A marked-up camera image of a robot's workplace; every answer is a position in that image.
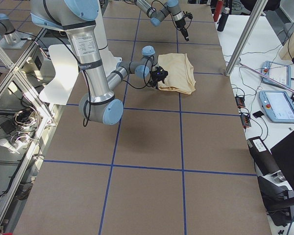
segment metal frame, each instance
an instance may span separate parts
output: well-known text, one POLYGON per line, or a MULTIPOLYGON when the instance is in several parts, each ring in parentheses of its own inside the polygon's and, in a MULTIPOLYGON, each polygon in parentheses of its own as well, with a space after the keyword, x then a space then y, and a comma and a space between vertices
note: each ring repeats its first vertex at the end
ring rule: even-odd
POLYGON ((246 26, 241 34, 241 37, 239 41, 237 42, 237 45, 233 51, 233 54, 231 56, 231 59, 228 63, 228 66, 226 67, 225 70, 225 76, 230 76, 232 73, 234 66, 236 65, 255 25, 258 22, 259 17, 261 16, 261 13, 263 12, 268 0, 257 0, 250 17, 246 23, 246 26))
MULTIPOLYGON (((42 29, 39 32, 39 34, 37 35, 36 40, 38 40, 38 38, 42 37, 45 33, 46 33, 46 30, 42 29)), ((12 82, 12 80, 15 83, 17 83, 17 85, 19 86, 22 93, 24 93, 24 96, 26 96, 26 98, 35 106, 35 108, 38 110, 38 112, 42 116, 42 121, 39 124, 39 126, 37 126, 35 136, 34 136, 34 139, 40 140, 40 138, 45 130, 45 127, 50 124, 49 122, 55 123, 54 118, 52 117, 52 114, 50 112, 50 110, 53 110, 53 108, 55 106, 53 104, 51 104, 51 105, 49 105, 49 107, 47 107, 45 105, 45 103, 43 103, 39 99, 38 93, 33 88, 33 86, 30 84, 30 82, 27 80, 24 73, 22 73, 20 71, 20 68, 25 63, 28 56, 31 53, 33 53, 36 48, 37 48, 37 45, 34 42, 32 42, 28 46, 28 48, 23 52, 23 54, 20 56, 20 58, 17 60, 17 62, 14 63, 8 57, 8 55, 5 53, 5 51, 0 47, 0 59, 2 60, 5 67, 7 69, 9 69, 9 73, 5 76, 5 78, 3 79, 3 81, 0 84, 0 98, 3 95, 3 92, 7 89, 9 84, 12 82)), ((29 147, 27 148, 27 151, 25 153, 24 160, 23 160, 23 162, 20 166, 20 169, 18 170, 18 172, 12 182, 10 190, 6 194, 6 197, 2 200, 3 207, 2 207, 2 212, 0 214, 0 225, 1 225, 2 220, 4 219, 4 217, 7 213, 7 210, 13 200, 15 192, 20 184, 21 179, 24 176, 24 173, 28 167, 28 164, 32 158, 32 155, 34 154, 34 152, 36 150, 38 143, 39 143, 39 141, 33 141, 29 144, 29 147)), ((4 162, 3 163, 0 161, 0 165, 2 165, 2 164, 3 165, 5 165, 5 164, 8 164, 8 165, 13 164, 14 165, 15 163, 14 162, 10 162, 10 163, 4 162)))

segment label sticker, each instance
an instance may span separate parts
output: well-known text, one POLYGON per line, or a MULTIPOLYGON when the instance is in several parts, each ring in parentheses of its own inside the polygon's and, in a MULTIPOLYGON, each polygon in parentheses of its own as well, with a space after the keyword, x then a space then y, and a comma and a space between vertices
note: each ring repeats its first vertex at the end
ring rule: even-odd
POLYGON ((253 142, 259 152, 263 152, 267 150, 264 144, 261 142, 261 140, 257 139, 257 140, 253 140, 253 142))
POLYGON ((78 56, 96 54, 95 42, 92 36, 74 38, 72 42, 78 56))

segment screen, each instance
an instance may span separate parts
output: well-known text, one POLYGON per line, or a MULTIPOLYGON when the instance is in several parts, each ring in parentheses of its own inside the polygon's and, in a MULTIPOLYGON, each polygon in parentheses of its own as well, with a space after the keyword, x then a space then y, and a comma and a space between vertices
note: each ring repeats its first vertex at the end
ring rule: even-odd
POLYGON ((272 78, 273 80, 286 85, 288 82, 288 67, 275 64, 275 63, 270 63, 269 66, 269 77, 272 78))
POLYGON ((277 119, 294 120, 294 112, 284 93, 268 92, 266 95, 277 119))

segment beige cloth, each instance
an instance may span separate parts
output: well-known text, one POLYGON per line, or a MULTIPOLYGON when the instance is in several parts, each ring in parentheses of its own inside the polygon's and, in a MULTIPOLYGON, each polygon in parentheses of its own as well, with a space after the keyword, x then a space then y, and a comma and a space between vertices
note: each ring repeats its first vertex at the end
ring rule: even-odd
POLYGON ((160 90, 183 94, 191 94, 195 91, 194 67, 188 60, 187 54, 159 55, 158 64, 169 73, 165 84, 158 82, 160 90))

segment red object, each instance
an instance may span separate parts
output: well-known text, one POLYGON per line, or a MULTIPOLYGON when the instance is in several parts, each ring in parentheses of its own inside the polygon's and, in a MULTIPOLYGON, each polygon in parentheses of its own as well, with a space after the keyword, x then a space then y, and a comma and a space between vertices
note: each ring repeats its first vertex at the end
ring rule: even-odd
POLYGON ((217 1, 217 4, 216 4, 216 9, 215 9, 215 12, 214 12, 214 21, 217 22, 218 19, 219 19, 219 15, 222 11, 222 8, 223 8, 223 0, 218 0, 217 1))

